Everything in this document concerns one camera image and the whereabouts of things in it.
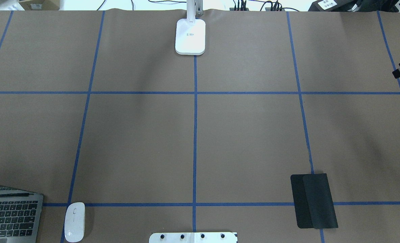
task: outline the sticker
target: sticker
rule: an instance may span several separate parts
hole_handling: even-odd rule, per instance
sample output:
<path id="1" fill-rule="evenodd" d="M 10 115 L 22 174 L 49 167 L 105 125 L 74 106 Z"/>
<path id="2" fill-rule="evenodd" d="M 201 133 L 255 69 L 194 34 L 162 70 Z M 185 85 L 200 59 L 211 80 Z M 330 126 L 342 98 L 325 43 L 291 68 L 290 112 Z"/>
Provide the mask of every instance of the sticker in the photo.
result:
<path id="1" fill-rule="evenodd" d="M 30 5 L 30 8 L 33 9 L 33 10 L 42 10 L 42 4 L 35 4 L 35 3 L 32 3 L 32 4 Z"/>
<path id="2" fill-rule="evenodd" d="M 319 6 L 322 7 L 323 10 L 332 8 L 333 6 L 336 6 L 336 2 L 334 0 L 324 0 L 321 2 L 318 2 Z"/>

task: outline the cable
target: cable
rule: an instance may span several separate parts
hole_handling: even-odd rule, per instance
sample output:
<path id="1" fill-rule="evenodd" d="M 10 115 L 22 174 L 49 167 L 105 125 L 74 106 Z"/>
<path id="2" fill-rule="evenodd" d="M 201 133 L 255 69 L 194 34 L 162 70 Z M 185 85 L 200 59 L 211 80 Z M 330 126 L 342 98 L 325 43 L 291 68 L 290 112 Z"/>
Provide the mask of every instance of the cable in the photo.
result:
<path id="1" fill-rule="evenodd" d="M 294 8 L 279 8 L 279 9 L 277 9 L 276 11 L 281 11 L 281 9 L 293 9 L 293 10 L 296 10 L 296 11 L 300 12 L 299 10 L 294 9 Z"/>
<path id="2" fill-rule="evenodd" d="M 105 3 L 106 1 L 107 1 L 107 0 L 104 0 L 104 2 L 101 3 L 101 6 L 99 6 L 99 8 L 97 9 L 97 11 L 102 7 L 102 5 L 104 5 L 104 3 Z"/>
<path id="3" fill-rule="evenodd" d="M 262 3 L 263 3 L 263 5 L 262 5 L 261 8 L 260 8 L 260 11 L 263 9 L 263 7 L 265 6 L 266 3 L 271 3 L 271 9 L 272 9 L 272 5 L 274 4 L 272 1 L 263 2 L 263 1 L 257 1 L 257 0 L 256 0 L 256 2 L 262 2 Z"/>
<path id="4" fill-rule="evenodd" d="M 148 0 L 151 3 L 163 3 L 163 2 L 172 2 L 172 3 L 186 3 L 186 2 L 182 2 L 182 1 L 173 1 L 173 0 L 161 0 L 161 1 L 152 1 L 152 0 Z"/>

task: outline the laptop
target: laptop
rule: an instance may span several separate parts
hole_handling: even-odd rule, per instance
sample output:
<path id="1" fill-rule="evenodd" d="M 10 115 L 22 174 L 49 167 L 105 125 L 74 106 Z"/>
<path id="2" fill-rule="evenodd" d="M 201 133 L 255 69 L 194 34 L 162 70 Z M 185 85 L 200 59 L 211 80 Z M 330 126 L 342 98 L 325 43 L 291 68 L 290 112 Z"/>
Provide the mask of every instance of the laptop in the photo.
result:
<path id="1" fill-rule="evenodd" d="M 0 185 L 0 243 L 35 243 L 44 196 Z"/>

